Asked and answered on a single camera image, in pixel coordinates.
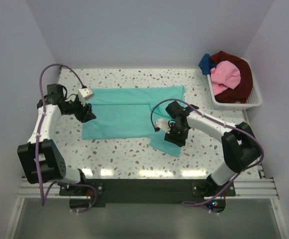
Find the teal t shirt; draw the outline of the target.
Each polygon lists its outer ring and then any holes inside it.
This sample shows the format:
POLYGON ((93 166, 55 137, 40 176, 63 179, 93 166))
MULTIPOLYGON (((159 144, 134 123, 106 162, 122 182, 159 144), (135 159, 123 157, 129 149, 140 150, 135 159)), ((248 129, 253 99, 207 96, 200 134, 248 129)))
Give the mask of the teal t shirt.
POLYGON ((152 123, 170 120, 166 99, 185 98, 184 86, 161 88, 97 88, 88 100, 96 119, 83 124, 82 139, 150 139, 150 146, 178 157, 181 148, 164 140, 164 132, 155 132, 152 123))

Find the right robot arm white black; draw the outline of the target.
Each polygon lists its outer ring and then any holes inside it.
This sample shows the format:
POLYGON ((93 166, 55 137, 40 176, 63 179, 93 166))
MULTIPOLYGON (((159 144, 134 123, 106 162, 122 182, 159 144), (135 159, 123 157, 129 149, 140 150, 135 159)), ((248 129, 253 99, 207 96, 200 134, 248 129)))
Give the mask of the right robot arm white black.
POLYGON ((185 146, 189 130, 196 129, 222 144, 224 162, 206 179, 206 188, 211 195, 219 195, 232 177, 244 171, 261 156, 259 144, 245 122, 237 125, 226 123, 200 112, 194 105, 182 107, 176 101, 166 107, 166 112, 173 122, 168 123, 164 130, 165 141, 179 147, 185 146))

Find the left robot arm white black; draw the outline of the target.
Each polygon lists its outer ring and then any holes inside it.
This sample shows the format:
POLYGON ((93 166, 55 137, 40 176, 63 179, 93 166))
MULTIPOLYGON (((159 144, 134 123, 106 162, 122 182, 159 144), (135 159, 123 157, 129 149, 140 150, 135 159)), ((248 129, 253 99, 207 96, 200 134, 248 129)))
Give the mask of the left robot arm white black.
POLYGON ((96 119, 88 100, 94 96, 86 86, 78 89, 74 100, 67 98, 67 89, 60 84, 47 86, 47 94, 37 104, 38 119, 26 144, 17 148, 17 154, 30 184, 59 181, 71 184, 76 195, 88 190, 86 177, 81 169, 66 166, 54 141, 58 121, 63 115, 73 115, 79 122, 96 119))

